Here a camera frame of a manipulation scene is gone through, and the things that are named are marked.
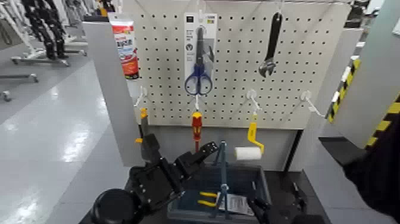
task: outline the yellow paint roller handle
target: yellow paint roller handle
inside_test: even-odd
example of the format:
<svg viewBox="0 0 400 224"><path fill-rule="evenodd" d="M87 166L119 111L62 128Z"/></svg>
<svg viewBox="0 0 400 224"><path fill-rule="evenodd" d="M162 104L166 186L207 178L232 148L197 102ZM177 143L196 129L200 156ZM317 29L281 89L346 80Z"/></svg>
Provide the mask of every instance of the yellow paint roller handle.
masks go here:
<svg viewBox="0 0 400 224"><path fill-rule="evenodd" d="M261 154L264 154L264 145L255 140L256 132L257 132L257 123L251 122L249 126L249 131L247 132L247 140L258 146L261 150Z"/></svg>

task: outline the label sticker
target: label sticker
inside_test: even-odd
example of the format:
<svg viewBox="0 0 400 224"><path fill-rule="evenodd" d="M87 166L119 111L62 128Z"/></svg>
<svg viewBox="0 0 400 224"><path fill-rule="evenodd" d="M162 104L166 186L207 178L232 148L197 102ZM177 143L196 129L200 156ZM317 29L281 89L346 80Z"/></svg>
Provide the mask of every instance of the label sticker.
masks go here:
<svg viewBox="0 0 400 224"><path fill-rule="evenodd" d="M193 73L196 62L197 28L203 28L203 62L205 72L213 77L214 56L217 39L217 15L204 13L202 21L199 21L198 13L185 13L185 79Z"/></svg>

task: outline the pegboard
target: pegboard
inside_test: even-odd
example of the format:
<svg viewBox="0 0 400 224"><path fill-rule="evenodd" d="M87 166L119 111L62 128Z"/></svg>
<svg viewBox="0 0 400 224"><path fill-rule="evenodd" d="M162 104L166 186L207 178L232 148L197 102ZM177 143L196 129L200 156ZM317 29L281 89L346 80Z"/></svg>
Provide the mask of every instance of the pegboard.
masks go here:
<svg viewBox="0 0 400 224"><path fill-rule="evenodd" d="M141 85L148 96L150 125L190 126L194 97L183 87L183 15L196 12L196 1L128 1L124 11L135 20ZM310 111L299 99L303 91L316 96L349 13L336 2L287 2L275 53L276 69L261 77L275 2L206 1L206 13L218 14L214 89L200 97L203 126L248 127L257 92L258 127L303 129Z"/></svg>

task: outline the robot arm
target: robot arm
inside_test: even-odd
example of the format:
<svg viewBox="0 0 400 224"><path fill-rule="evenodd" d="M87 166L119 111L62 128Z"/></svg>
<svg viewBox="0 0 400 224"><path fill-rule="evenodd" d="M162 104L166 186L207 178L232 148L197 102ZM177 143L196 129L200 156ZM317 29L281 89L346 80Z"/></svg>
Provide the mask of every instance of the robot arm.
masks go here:
<svg viewBox="0 0 400 224"><path fill-rule="evenodd" d="M152 150L160 148L154 134L144 136L143 144ZM182 154L173 164L161 157L144 168L132 167L125 189L104 191L80 224L139 223L182 196L182 183L204 167L204 160L216 151L217 145L209 142L195 154Z"/></svg>

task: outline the scissors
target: scissors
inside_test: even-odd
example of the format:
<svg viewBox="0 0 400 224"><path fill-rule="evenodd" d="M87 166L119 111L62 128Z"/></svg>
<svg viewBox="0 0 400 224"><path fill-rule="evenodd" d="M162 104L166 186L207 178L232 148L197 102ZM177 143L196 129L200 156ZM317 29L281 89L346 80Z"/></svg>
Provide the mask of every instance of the scissors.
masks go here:
<svg viewBox="0 0 400 224"><path fill-rule="evenodd" d="M185 80L185 90L191 95L205 95L213 89L213 82L210 76L205 72L203 60L203 28L197 29L197 49L196 63L193 73Z"/></svg>

